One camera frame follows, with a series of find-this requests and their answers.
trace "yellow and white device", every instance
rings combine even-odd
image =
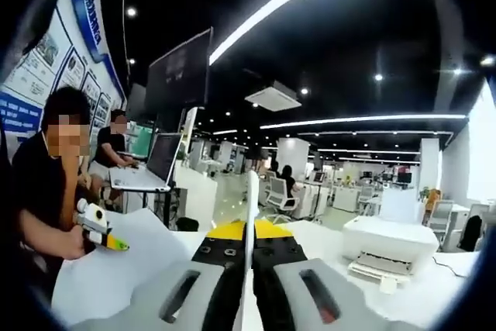
[[[110,231],[105,210],[95,203],[88,203],[81,198],[77,202],[77,224],[87,231],[85,236],[93,243],[110,248],[111,250],[124,251],[129,245],[115,238]]]

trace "gray plastic part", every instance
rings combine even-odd
[[[421,330],[406,322],[389,321],[368,308],[363,292],[321,259],[277,265],[274,269],[288,298],[297,331]],[[336,316],[336,321],[329,324],[322,321],[317,305],[301,277],[308,272],[312,272],[312,275],[319,279],[322,290],[337,307],[335,312],[339,315]]]
[[[107,319],[89,319],[71,327],[74,331],[186,331],[203,327],[208,304],[224,268],[185,261],[170,265],[133,292],[131,304]],[[174,323],[161,316],[175,299],[184,279],[199,273]]]

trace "ceiling air conditioner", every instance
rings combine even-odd
[[[301,106],[301,103],[296,98],[295,91],[292,91],[278,81],[274,81],[271,86],[255,92],[250,96],[246,96],[245,100],[253,104],[258,104],[272,112],[280,112]]]

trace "white printer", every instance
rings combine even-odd
[[[343,227],[343,256],[353,260],[349,271],[381,281],[408,281],[438,246],[434,232],[420,224],[358,216]]]

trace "black ceiling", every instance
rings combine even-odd
[[[136,59],[129,81],[146,85],[149,64],[210,26],[217,47],[269,0],[125,0],[138,16],[126,19],[127,57]],[[479,61],[494,52],[496,32],[486,17],[492,0],[455,0],[463,15],[465,50],[449,112],[467,114],[480,89]],[[128,80],[122,41],[122,0],[102,0],[105,30],[121,81]],[[418,150],[424,135],[298,135],[321,131],[432,130],[457,133],[464,121],[367,122],[260,131],[260,125],[309,119],[429,113],[441,61],[433,0],[292,0],[243,36],[212,66],[208,104],[198,130],[247,146],[272,146],[290,134],[316,148]],[[384,80],[377,83],[374,75]],[[244,98],[277,80],[298,92],[302,106],[283,112],[252,108]],[[310,93],[299,93],[302,87]],[[442,144],[448,135],[442,135]]]

